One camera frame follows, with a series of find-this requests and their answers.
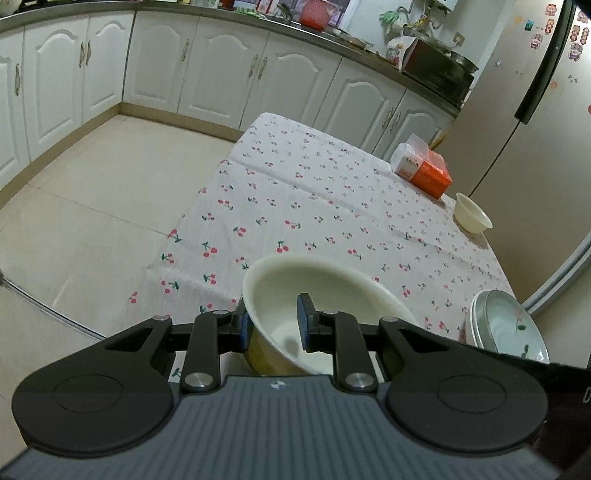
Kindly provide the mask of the cream bowl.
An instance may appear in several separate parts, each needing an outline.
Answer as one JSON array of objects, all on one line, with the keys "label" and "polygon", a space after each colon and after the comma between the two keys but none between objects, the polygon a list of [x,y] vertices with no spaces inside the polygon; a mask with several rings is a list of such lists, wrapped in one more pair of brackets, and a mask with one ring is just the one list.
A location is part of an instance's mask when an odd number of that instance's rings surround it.
[{"label": "cream bowl", "polygon": [[468,196],[457,193],[454,217],[462,228],[472,234],[481,234],[493,228],[488,215]]},{"label": "cream bowl", "polygon": [[376,325],[385,316],[418,323],[402,300],[351,267],[294,253],[259,259],[242,280],[246,311],[254,329],[304,374],[331,374],[332,358],[301,347],[297,325],[301,293],[308,293],[318,310],[346,312],[363,324]]}]

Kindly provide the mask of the stainless steel bowl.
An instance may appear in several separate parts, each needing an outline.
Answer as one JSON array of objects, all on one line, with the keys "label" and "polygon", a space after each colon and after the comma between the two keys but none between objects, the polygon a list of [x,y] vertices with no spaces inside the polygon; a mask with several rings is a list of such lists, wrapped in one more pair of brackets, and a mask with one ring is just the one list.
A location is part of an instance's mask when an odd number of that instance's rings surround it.
[{"label": "stainless steel bowl", "polygon": [[304,370],[291,363],[280,354],[263,334],[254,329],[250,338],[249,350],[245,358],[252,370],[263,376],[297,376],[304,374]]}]

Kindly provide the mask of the white kitchen cabinets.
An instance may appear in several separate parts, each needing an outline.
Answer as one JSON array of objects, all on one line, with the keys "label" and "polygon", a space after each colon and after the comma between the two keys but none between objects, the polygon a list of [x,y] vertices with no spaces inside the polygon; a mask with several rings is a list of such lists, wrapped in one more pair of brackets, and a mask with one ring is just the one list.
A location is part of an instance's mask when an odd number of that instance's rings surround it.
[{"label": "white kitchen cabinets", "polygon": [[1,22],[1,182],[116,112],[235,139],[271,112],[375,155],[458,108],[380,57],[221,11],[92,2]]}]

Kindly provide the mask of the white plate with flowers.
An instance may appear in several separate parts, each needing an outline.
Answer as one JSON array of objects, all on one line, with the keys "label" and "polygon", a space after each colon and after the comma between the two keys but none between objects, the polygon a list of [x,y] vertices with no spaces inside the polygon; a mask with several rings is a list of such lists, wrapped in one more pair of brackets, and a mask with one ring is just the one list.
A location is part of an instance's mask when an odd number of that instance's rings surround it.
[{"label": "white plate with flowers", "polygon": [[465,330],[469,345],[550,363],[546,344],[535,322],[523,306],[504,291],[479,292],[472,300]]}]

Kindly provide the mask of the cherry print tablecloth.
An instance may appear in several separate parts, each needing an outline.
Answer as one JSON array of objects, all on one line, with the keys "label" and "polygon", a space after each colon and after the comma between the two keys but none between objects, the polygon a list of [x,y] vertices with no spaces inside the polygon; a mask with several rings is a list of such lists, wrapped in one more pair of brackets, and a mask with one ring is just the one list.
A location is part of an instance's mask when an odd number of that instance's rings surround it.
[{"label": "cherry print tablecloth", "polygon": [[485,236],[465,232],[454,207],[384,160],[264,113],[168,233],[123,320],[185,323],[231,310],[256,261],[304,255],[369,276],[421,327],[463,340],[473,297],[510,284]]}]

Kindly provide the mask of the orange white tissue pack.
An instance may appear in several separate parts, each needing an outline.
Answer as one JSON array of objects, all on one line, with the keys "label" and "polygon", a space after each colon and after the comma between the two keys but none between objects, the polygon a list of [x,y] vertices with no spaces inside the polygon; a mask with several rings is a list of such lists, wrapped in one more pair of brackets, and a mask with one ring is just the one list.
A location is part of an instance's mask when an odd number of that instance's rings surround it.
[{"label": "orange white tissue pack", "polygon": [[440,199],[453,183],[444,157],[412,133],[391,155],[391,170],[434,199]]}]

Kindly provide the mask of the beige refrigerator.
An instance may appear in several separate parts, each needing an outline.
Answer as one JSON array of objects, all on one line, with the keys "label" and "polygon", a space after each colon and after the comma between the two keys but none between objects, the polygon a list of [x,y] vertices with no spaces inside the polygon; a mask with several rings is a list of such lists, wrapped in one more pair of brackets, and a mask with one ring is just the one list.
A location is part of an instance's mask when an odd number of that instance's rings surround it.
[{"label": "beige refrigerator", "polygon": [[590,232],[590,7],[518,1],[440,145],[520,300]]}]

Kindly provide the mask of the dark metal tray box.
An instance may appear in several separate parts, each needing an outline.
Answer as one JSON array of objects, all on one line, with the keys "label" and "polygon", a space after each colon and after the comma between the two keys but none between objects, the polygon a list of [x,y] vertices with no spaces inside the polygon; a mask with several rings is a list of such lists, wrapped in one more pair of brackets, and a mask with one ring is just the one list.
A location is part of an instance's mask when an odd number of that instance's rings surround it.
[{"label": "dark metal tray box", "polygon": [[464,103],[474,75],[429,43],[417,39],[406,50],[402,71],[449,103]]}]

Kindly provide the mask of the red plastic basket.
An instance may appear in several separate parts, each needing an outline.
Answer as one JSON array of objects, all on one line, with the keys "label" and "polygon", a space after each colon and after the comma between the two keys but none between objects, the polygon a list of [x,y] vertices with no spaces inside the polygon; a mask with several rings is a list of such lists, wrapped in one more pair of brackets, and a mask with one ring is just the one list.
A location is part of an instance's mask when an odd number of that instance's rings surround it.
[{"label": "red plastic basket", "polygon": [[332,17],[332,5],[324,0],[308,0],[301,9],[300,23],[317,31],[324,31]]}]

